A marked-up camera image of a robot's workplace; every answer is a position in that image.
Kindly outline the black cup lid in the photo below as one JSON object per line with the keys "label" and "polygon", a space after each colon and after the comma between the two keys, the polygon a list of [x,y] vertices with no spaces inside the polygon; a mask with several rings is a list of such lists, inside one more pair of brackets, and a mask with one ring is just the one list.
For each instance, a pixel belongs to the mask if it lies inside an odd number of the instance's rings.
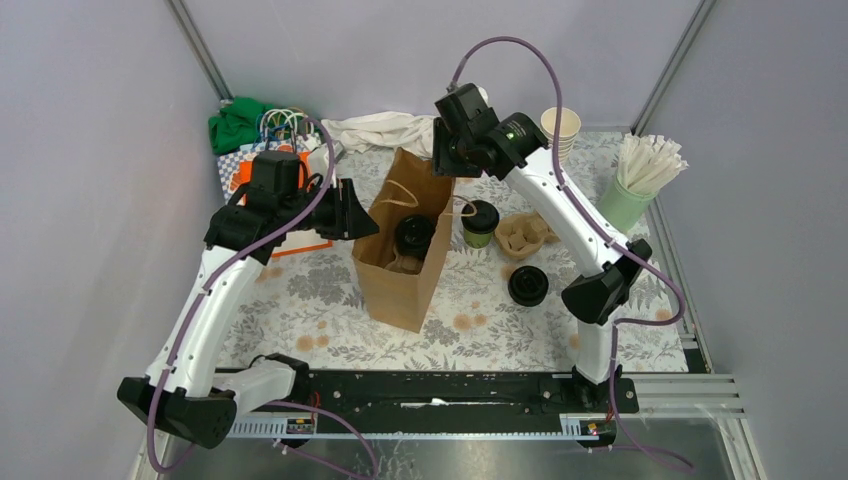
{"label": "black cup lid", "polygon": [[497,208],[484,200],[473,200],[461,210],[463,228],[473,234],[493,233],[500,222]]}
{"label": "black cup lid", "polygon": [[435,233],[433,222],[426,216],[415,214],[401,219],[394,230],[394,241],[401,256],[424,260]]}

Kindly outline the green paper cup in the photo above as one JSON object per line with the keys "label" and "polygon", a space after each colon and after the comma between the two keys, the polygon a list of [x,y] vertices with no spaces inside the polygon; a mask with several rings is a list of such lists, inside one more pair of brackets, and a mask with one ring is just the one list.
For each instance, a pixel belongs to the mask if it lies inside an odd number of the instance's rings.
{"label": "green paper cup", "polygon": [[493,238],[493,232],[477,233],[471,230],[463,230],[463,239],[467,246],[474,249],[482,249],[488,246]]}

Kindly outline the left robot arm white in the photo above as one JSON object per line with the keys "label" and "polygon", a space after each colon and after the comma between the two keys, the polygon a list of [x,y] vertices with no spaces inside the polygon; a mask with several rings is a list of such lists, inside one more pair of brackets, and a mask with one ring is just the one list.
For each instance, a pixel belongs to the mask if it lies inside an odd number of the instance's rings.
{"label": "left robot arm white", "polygon": [[321,173],[292,152],[262,151],[210,219],[193,285],[165,345],[141,377],[126,377],[118,400],[137,418],[206,449],[236,419],[276,401],[296,411],[309,401],[305,365],[272,357],[216,381],[218,356],[247,287],[294,231],[331,241],[378,233],[350,178]]}

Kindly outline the brown pulp cup carrier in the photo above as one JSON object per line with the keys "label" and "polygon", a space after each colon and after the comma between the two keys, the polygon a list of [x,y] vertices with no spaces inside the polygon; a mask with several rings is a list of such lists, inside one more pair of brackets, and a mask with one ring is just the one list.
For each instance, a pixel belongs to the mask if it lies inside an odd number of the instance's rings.
{"label": "brown pulp cup carrier", "polygon": [[513,260],[523,260],[559,237],[538,212],[519,213],[502,219],[494,231],[501,252]]}

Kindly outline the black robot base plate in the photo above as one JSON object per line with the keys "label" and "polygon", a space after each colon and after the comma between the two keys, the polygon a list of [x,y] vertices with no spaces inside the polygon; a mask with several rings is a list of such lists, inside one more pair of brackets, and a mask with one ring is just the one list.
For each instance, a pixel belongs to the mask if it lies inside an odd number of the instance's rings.
{"label": "black robot base plate", "polygon": [[572,372],[315,369],[281,405],[260,410],[325,417],[348,430],[377,418],[406,424],[565,414],[614,422],[640,410],[633,381],[615,375],[614,383],[593,385]]}

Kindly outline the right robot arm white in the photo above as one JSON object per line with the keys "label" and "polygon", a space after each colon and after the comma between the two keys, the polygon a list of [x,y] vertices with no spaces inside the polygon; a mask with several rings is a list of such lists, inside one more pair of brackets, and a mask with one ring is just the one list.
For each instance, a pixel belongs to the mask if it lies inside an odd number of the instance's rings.
{"label": "right robot arm white", "polygon": [[505,182],[566,243],[579,275],[562,292],[581,340],[573,386],[575,402],[597,412],[613,398],[612,319],[652,254],[644,240],[629,241],[568,179],[555,149],[523,113],[499,119],[472,83],[451,86],[436,101],[433,172],[437,176]]}

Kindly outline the brown paper bag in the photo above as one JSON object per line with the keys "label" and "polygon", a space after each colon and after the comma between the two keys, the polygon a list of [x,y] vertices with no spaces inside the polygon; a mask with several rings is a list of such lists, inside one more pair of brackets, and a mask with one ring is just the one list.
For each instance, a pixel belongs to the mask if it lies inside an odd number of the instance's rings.
{"label": "brown paper bag", "polygon": [[[354,242],[352,257],[372,319],[418,333],[439,281],[451,244],[453,221],[461,218],[454,202],[455,180],[434,176],[430,161],[397,149],[383,184],[368,210],[380,231]],[[428,217],[435,233],[424,260],[401,256],[394,230],[406,216]]]}

